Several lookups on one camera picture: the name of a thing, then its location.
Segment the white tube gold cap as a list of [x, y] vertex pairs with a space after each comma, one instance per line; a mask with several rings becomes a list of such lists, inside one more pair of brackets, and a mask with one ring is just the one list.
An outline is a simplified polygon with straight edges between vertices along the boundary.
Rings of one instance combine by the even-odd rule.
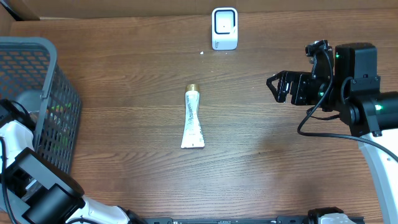
[[188, 84], [185, 90], [185, 125], [181, 148], [204, 148], [205, 140], [198, 119], [200, 91], [197, 84]]

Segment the white barcode scanner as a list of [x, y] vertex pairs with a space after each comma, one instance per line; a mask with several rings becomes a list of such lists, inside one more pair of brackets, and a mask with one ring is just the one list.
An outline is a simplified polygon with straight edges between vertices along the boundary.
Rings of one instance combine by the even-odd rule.
[[238, 12], [233, 7], [217, 7], [211, 14], [213, 50], [234, 50], [238, 46]]

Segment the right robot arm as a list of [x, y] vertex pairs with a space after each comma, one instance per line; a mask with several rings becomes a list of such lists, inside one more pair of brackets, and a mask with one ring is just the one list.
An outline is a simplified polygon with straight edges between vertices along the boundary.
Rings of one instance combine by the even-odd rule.
[[[331, 47], [319, 40], [305, 48], [309, 72], [283, 70], [267, 79], [276, 102], [307, 106], [297, 127], [302, 136], [358, 142], [371, 172], [385, 223], [397, 223], [397, 92], [381, 92], [377, 48], [368, 42]], [[317, 109], [334, 112], [349, 134], [302, 131]]]

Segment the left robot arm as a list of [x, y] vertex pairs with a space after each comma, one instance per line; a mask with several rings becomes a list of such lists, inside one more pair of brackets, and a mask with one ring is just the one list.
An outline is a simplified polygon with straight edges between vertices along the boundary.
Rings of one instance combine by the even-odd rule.
[[1, 209], [12, 223], [143, 223], [130, 210], [85, 196], [82, 187], [33, 149], [35, 123], [16, 101], [1, 100]]

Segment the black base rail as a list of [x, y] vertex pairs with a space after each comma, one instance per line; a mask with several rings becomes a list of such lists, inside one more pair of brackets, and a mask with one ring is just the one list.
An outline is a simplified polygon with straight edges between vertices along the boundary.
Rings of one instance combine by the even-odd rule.
[[170, 217], [142, 218], [131, 210], [122, 208], [131, 219], [130, 223], [146, 224], [306, 224], [320, 223], [311, 220], [307, 215], [288, 215], [275, 218], [197, 218], [197, 219], [173, 219]]

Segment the grey plastic basket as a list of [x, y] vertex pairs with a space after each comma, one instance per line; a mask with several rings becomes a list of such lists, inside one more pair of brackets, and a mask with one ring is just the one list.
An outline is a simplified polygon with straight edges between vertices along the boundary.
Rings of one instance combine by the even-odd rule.
[[35, 151], [70, 173], [82, 103], [57, 59], [45, 38], [1, 37], [1, 98], [33, 116]]

